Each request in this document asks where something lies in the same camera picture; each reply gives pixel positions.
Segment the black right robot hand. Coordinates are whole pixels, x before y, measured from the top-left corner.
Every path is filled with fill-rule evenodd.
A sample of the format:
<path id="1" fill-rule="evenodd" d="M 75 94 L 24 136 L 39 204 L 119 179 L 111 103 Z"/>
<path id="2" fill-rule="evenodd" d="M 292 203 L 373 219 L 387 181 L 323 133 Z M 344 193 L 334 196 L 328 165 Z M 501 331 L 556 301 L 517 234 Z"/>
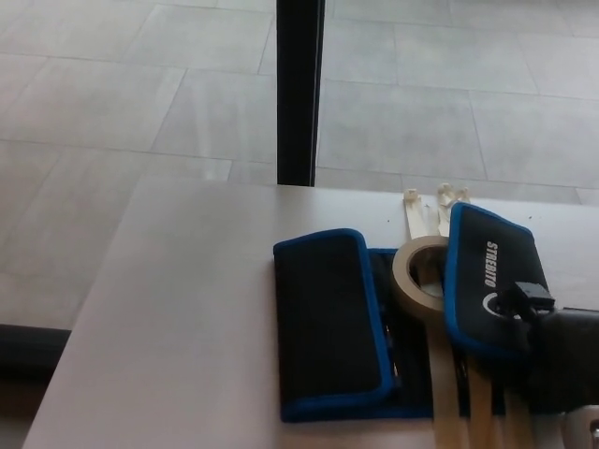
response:
<path id="1" fill-rule="evenodd" d="M 598 312 L 559 309 L 544 286 L 530 282 L 514 282 L 496 303 L 516 332 L 517 350 L 513 357 L 489 362 L 491 379 L 535 412 L 596 406 Z"/>

